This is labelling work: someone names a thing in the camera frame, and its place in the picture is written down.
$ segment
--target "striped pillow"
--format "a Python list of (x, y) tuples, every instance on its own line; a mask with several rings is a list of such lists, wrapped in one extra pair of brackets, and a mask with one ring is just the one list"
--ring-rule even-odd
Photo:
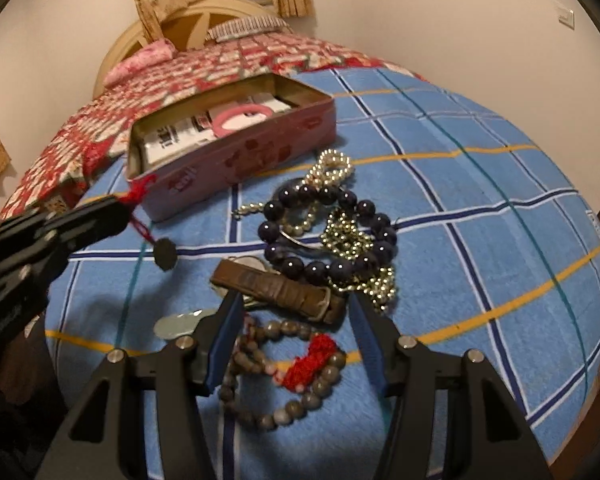
[(210, 28), (205, 41), (222, 43), (223, 41), (237, 40), (253, 34), (280, 30), (291, 31), (291, 27), (285, 20), (277, 16), (247, 16), (246, 18), (229, 20)]

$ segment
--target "red patterned bedspread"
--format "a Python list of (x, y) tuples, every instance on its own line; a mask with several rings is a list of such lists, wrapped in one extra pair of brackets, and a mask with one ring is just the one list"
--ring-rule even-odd
[(120, 155), (132, 123), (161, 107), (229, 81), (260, 73), (293, 75), (332, 67), (385, 66), (327, 41), (270, 33), (183, 52), (105, 92), (69, 118), (0, 212), (0, 219), (30, 206), (74, 207)]

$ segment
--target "pink tin box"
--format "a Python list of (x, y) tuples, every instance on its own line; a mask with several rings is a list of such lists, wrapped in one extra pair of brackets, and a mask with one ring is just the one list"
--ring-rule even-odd
[[(224, 111), (211, 121), (214, 124), (208, 124), (211, 129), (205, 130), (205, 144), (190, 146), (164, 160), (152, 160), (147, 139), (153, 139), (157, 132), (173, 128), (170, 125), (179, 121), (199, 125), (202, 121), (195, 118), (210, 110), (257, 95), (273, 96), (285, 105), (265, 113), (262, 122), (233, 132), (223, 127), (228, 122), (218, 123), (231, 116)], [(330, 144), (335, 136), (336, 111), (330, 95), (284, 76), (259, 75), (193, 95), (138, 119), (131, 128), (126, 179), (131, 185), (154, 176), (142, 208), (157, 222), (217, 191)]]

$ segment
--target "metal screw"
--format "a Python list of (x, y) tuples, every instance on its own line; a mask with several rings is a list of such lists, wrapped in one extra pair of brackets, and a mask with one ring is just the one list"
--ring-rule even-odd
[(475, 348), (471, 348), (471, 350), (466, 353), (466, 356), (472, 363), (481, 363), (484, 361), (484, 354)]
[(51, 229), (51, 231), (49, 231), (46, 235), (45, 235), (45, 242), (50, 242), (51, 240), (53, 240), (56, 236), (58, 236), (58, 231), (56, 231), (55, 229)]
[(25, 265), (24, 267), (22, 267), (20, 269), (20, 272), (18, 273), (18, 277), (21, 280), (26, 280), (27, 276), (29, 276), (31, 274), (31, 266), (30, 265)]
[(114, 348), (107, 354), (107, 361), (110, 363), (119, 363), (125, 358), (125, 353), (120, 348)]
[(404, 348), (405, 350), (410, 350), (411, 348), (415, 348), (418, 344), (418, 340), (414, 338), (412, 335), (401, 335), (398, 338), (398, 346), (400, 348)]
[(190, 335), (183, 335), (176, 339), (176, 346), (180, 350), (191, 348), (193, 346), (193, 338)]

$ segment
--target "pillow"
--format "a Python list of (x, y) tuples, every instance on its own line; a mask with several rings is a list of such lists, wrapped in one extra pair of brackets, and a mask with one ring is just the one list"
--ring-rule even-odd
[(113, 88), (145, 68), (173, 59), (177, 53), (174, 44), (166, 38), (149, 43), (109, 70), (103, 81), (104, 88)]
[(210, 28), (206, 34), (205, 41), (222, 43), (224, 41), (252, 36), (253, 34), (278, 32), (281, 30), (291, 31), (292, 29), (285, 20), (277, 16), (247, 16), (246, 18), (229, 20)]

